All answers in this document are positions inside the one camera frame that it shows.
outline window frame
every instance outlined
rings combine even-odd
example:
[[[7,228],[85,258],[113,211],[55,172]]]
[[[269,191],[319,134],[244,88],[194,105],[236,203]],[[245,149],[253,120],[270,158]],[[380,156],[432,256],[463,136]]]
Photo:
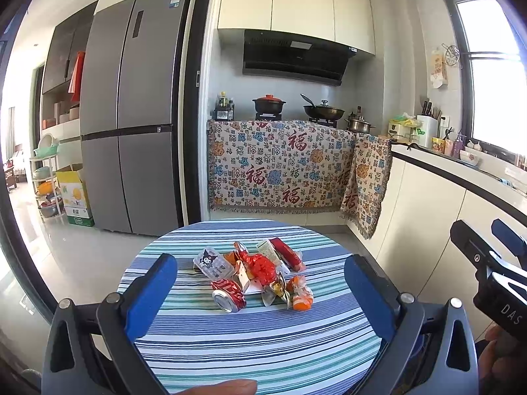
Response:
[[[452,21],[454,29],[454,35],[459,48],[459,62],[460,62],[460,77],[461,77],[461,133],[466,136],[467,140],[472,142],[479,142],[483,150],[493,156],[499,157],[512,164],[516,161],[516,154],[501,148],[497,145],[487,143],[485,141],[474,138],[473,126],[474,126],[474,83],[472,79],[472,66],[471,66],[471,54],[468,50],[468,41],[466,38],[465,30],[463,28],[463,21],[458,9],[458,3],[463,1],[471,0],[444,0]],[[527,67],[527,50],[524,46],[523,41],[516,32],[510,19],[507,17],[509,26],[512,30],[512,34],[518,45],[520,51],[520,60],[523,63],[524,69]],[[485,54],[486,52],[477,52],[478,55]],[[475,59],[496,59],[492,54],[495,52],[489,52],[488,57],[478,57]]]

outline black countertop edge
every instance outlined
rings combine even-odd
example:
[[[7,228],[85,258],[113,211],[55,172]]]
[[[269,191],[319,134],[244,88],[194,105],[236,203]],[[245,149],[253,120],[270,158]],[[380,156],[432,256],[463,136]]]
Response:
[[[429,163],[425,163],[423,161],[420,161],[419,159],[415,159],[405,154],[397,153],[397,151],[392,151],[392,156],[395,158],[401,159],[402,161],[411,163],[412,165],[418,166],[424,170],[430,171],[436,175],[439,175],[442,178],[448,179],[449,181],[463,188],[466,188],[469,192],[472,192],[475,195],[480,196],[482,199],[485,199],[486,201],[492,203],[494,206],[497,206],[499,209],[504,211],[506,214],[513,217],[513,219],[518,221],[520,224],[527,227],[527,215],[525,215],[523,212],[521,212],[519,209],[515,208],[514,206],[512,206],[510,203],[506,202],[505,200],[488,192],[484,188],[481,188],[463,178],[458,177],[457,175],[451,174],[450,172],[442,170]]]

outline gray refrigerator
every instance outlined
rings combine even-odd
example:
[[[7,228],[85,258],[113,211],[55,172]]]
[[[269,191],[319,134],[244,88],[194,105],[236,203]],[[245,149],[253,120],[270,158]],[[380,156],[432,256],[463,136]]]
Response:
[[[178,90],[189,0],[96,13],[81,85],[81,150],[95,225],[160,236],[183,225]]]

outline yellow cardboard box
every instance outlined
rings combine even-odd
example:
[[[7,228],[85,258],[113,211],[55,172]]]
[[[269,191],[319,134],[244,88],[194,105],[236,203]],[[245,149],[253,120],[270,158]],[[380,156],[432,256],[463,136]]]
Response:
[[[82,163],[63,167],[56,173],[64,206],[90,209]]]

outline red lid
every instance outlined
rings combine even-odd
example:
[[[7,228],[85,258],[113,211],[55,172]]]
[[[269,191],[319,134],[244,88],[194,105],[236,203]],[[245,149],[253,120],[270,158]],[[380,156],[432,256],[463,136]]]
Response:
[[[272,94],[267,94],[265,95],[263,98],[258,98],[258,99],[253,99],[253,101],[258,101],[259,99],[264,99],[266,101],[278,101],[278,102],[282,102],[282,100],[280,98],[275,98],[274,96],[272,96]]]

